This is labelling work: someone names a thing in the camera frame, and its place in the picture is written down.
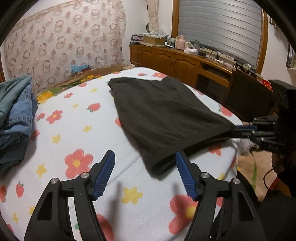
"gray roller shutter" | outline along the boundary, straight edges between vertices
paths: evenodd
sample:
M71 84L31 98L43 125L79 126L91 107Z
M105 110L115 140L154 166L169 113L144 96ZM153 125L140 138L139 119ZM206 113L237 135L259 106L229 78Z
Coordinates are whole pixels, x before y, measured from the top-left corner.
M253 0L180 0L178 33L256 66L261 8Z

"cardboard box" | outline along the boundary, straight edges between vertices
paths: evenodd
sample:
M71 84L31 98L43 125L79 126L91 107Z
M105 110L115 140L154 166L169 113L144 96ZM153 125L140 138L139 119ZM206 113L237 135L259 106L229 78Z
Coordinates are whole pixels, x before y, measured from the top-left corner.
M153 44L153 45L165 45L165 38L158 39L155 37L144 36L143 42L148 43L148 44Z

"black cable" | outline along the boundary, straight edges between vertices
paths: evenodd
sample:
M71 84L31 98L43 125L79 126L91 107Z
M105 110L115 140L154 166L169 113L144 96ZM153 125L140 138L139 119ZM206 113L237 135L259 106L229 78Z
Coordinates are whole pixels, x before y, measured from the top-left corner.
M266 187L266 189L268 191L270 191L270 189L267 187L267 185L265 183L265 177L267 176L267 174L269 174L271 171L273 171L275 168L279 167L280 165L282 165L282 163L279 163L278 165L276 165L275 167L273 167L272 169L270 169L267 173L265 173L265 175L263 177L264 186Z

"bed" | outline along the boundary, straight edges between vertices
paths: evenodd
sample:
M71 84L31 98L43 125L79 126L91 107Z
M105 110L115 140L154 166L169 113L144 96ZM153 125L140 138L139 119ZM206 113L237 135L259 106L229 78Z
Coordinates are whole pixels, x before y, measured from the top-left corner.
M10 230L24 239L31 214L53 177L73 179L100 162L107 150L116 156L105 193L94 202L108 241L183 240L196 202L186 195L176 168L161 178L151 177L136 148L127 140L108 82L115 77L161 80L164 74L134 68L84 82L38 106L25 160L0 181L1 215ZM241 121L203 93L187 86L209 109L236 125ZM239 139L210 146L189 159L217 179L236 176ZM217 199L216 214L221 206ZM73 199L71 225L81 240Z

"black fabric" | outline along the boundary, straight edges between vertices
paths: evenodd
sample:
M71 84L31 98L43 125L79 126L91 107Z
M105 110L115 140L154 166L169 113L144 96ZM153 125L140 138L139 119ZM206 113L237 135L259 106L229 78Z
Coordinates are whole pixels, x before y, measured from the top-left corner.
M124 131L137 143L148 170L162 174L174 154L194 153L228 139L234 125L209 110L180 80L111 79L115 106Z

